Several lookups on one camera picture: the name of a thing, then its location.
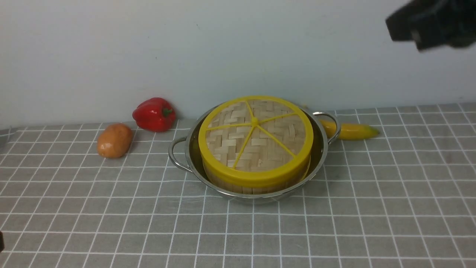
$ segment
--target bamboo steamer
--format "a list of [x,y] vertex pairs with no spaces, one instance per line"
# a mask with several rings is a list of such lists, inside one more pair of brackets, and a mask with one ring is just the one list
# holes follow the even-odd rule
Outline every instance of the bamboo steamer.
[[214,109],[200,127],[198,145],[210,182],[235,193],[266,194],[306,176],[313,139],[299,107],[247,96]]

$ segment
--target potato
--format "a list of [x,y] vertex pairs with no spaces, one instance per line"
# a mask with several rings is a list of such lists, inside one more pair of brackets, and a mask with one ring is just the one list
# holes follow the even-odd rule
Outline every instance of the potato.
[[119,158],[129,150],[132,137],[132,130],[125,124],[112,124],[98,138],[98,154],[106,158]]

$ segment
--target yellow lid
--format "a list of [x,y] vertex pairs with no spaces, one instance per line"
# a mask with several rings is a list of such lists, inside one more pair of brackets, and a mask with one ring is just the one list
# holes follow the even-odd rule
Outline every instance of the yellow lid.
[[312,141],[312,125],[304,112],[271,96],[220,105],[198,134],[208,172],[243,187],[269,187],[295,177],[308,165]]

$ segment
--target red bell pepper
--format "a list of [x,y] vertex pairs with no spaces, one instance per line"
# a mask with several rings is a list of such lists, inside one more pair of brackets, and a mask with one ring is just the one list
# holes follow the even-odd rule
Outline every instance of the red bell pepper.
[[163,132],[172,127],[175,121],[175,111],[162,98],[152,98],[137,106],[132,113],[137,126],[154,132]]

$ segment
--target toy fruit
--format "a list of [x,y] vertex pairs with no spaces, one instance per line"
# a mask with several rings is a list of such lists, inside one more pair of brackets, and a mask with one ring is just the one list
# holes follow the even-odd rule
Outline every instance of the toy fruit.
[[[336,132],[336,124],[326,120],[319,120],[324,126],[327,137],[331,137]],[[342,130],[338,139],[341,140],[364,140],[376,137],[380,132],[369,125],[364,124],[342,124]]]
[[106,158],[123,156],[129,150],[132,136],[132,130],[125,124],[108,126],[98,137],[98,154]]
[[175,111],[162,98],[152,98],[137,106],[132,113],[137,126],[154,132],[167,131],[175,121]]

